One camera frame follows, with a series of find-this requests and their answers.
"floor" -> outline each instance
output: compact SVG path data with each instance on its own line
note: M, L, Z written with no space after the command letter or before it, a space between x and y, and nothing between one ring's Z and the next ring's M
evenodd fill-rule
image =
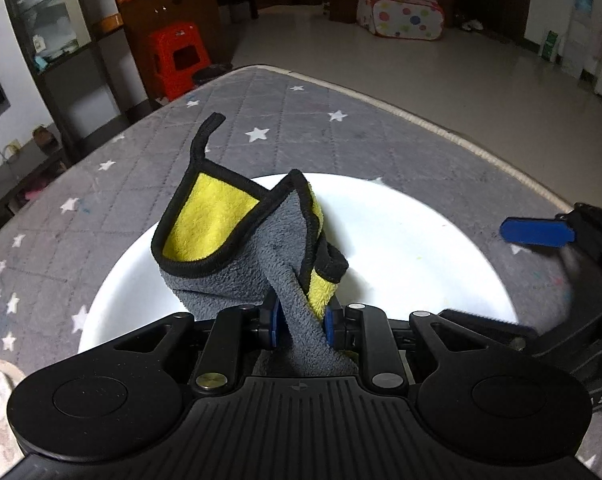
M533 53L447 29L376 38L318 7L231 26L235 66L263 63L368 94L471 139L569 202L602 207L602 98Z

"stool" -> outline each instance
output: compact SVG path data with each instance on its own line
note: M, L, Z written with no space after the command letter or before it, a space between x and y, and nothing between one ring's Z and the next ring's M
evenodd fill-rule
M206 47L194 23L177 22L150 34L158 88L170 100L194 88L194 72L210 65Z

